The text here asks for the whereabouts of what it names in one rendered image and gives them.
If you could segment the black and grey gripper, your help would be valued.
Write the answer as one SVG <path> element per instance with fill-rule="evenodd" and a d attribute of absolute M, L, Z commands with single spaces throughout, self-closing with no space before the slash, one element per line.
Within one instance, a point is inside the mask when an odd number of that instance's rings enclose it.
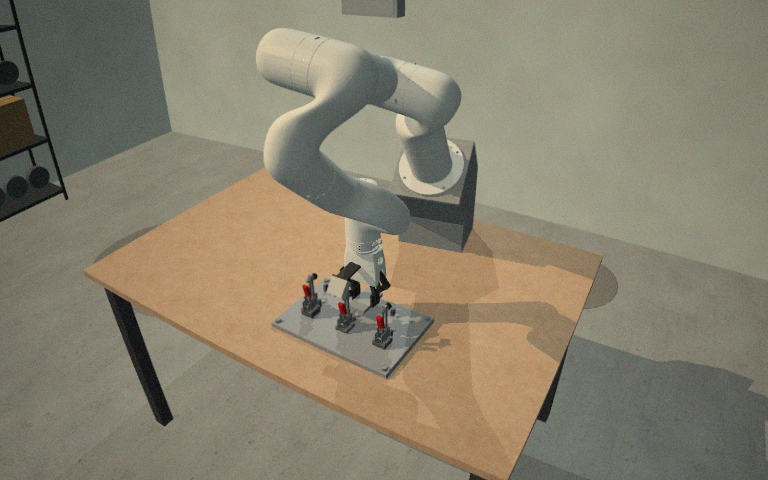
<path fill-rule="evenodd" d="M 340 271 L 342 271 L 350 262 L 361 266 L 361 268 L 349 279 L 352 281 L 350 285 L 351 290 L 353 291 L 352 300 L 361 293 L 360 282 L 369 285 L 372 292 L 370 295 L 370 306 L 373 308 L 380 302 L 380 293 L 391 287 L 386 279 L 386 264 L 382 246 L 377 245 L 374 249 L 368 252 L 357 252 L 349 249 L 346 245 L 344 266 Z M 380 285 L 380 282 L 382 285 Z"/>

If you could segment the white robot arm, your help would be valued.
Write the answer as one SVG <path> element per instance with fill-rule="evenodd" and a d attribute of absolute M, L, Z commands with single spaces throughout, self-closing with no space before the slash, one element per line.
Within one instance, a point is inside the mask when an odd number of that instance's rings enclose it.
<path fill-rule="evenodd" d="M 404 150 L 399 174 L 409 190 L 440 195 L 461 179 L 463 155 L 444 129 L 461 103 L 460 87 L 449 75 L 289 28 L 262 38 L 256 64 L 270 83 L 315 98 L 271 125 L 264 145 L 267 172 L 317 207 L 345 217 L 349 249 L 371 251 L 382 244 L 381 233 L 400 235 L 410 224 L 399 197 L 374 180 L 346 174 L 319 150 L 367 104 L 398 113 Z"/>

